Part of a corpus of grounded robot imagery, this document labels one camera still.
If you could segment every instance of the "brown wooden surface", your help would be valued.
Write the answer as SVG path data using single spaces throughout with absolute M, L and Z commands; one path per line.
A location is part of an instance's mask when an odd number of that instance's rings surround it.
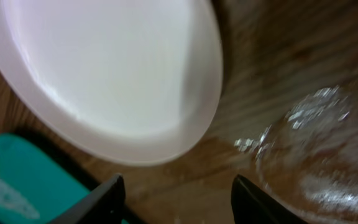
M 94 158 L 43 125 L 1 74 L 0 133 L 23 126 L 41 131 L 100 181 L 123 173 L 129 206 L 149 223 L 233 223 L 233 178 L 256 179 L 232 141 L 256 137 L 297 99 L 358 75 L 358 0 L 213 3 L 224 47 L 224 92 L 207 135 L 188 154 L 146 168 Z

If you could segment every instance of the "teal cloth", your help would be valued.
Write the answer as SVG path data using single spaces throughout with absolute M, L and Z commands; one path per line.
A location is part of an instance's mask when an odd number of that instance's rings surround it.
M 1 223 L 47 223 L 88 194 L 35 145 L 12 134 L 0 135 Z

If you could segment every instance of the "wooden table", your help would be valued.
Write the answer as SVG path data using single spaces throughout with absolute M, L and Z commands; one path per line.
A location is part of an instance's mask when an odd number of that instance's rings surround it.
M 254 138 L 302 96 L 358 76 L 358 0 L 213 1 L 224 47 L 224 91 L 216 117 L 189 153 L 136 168 L 94 158 L 58 137 L 0 74 L 0 133 L 38 130 L 104 181 L 124 174 L 128 205 L 149 223 L 233 223 L 231 183 L 256 181 L 233 146 Z

